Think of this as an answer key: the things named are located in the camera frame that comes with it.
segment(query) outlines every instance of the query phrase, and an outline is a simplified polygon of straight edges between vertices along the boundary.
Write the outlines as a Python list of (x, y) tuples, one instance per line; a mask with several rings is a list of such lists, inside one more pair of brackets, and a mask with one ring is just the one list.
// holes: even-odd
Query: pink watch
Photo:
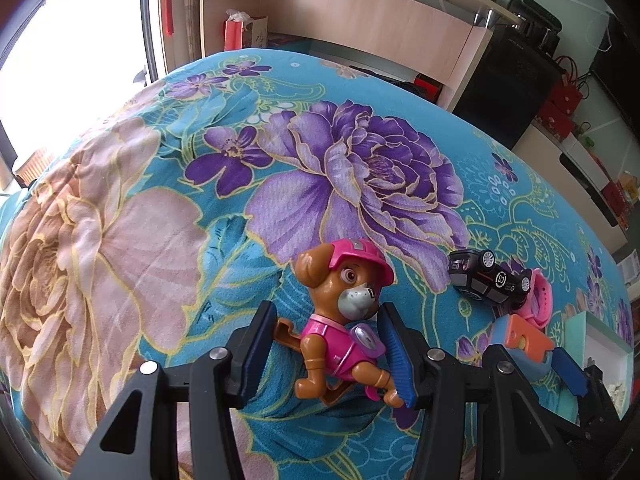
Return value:
[(524, 305), (515, 314), (524, 318), (534, 327), (543, 330), (549, 324), (554, 310), (554, 297), (551, 284), (542, 274), (542, 270), (533, 269), (531, 289)]

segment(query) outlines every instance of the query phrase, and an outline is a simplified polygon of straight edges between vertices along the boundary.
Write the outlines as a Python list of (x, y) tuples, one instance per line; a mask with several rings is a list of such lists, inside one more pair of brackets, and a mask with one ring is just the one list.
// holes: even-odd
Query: toy dog's ear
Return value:
[(294, 267), (298, 281), (308, 288), (319, 286), (329, 275), (329, 262), (333, 254), (333, 244), (320, 244), (300, 253)]

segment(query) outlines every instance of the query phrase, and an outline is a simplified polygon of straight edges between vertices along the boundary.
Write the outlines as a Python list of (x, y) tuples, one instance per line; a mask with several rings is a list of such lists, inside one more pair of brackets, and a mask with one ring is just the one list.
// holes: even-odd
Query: television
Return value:
[(609, 27), (604, 32), (590, 71), (640, 140), (640, 52), (613, 14), (610, 15)]

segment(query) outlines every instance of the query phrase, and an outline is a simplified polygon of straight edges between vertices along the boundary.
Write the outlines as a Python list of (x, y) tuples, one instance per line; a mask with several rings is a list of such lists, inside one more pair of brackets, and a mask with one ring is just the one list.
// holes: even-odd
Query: toy dog's head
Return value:
[(380, 290), (394, 281), (385, 257), (364, 238), (343, 238), (301, 253), (295, 273), (309, 288), (316, 314), (341, 324), (373, 316)]

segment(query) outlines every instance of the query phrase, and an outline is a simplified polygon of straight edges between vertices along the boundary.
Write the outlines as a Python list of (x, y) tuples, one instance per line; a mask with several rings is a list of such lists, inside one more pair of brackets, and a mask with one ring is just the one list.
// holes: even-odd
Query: silver screw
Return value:
[(227, 350), (223, 346), (216, 346), (211, 349), (209, 352), (209, 357), (212, 359), (224, 359), (229, 354), (229, 350)]
[(513, 373), (513, 365), (508, 361), (500, 361), (497, 365), (498, 371), (501, 374), (509, 375)]
[(145, 361), (140, 365), (140, 373), (145, 375), (151, 375), (158, 370), (158, 363), (155, 361)]
[(441, 348), (429, 348), (427, 352), (427, 357), (432, 361), (442, 361), (445, 355), (444, 350)]

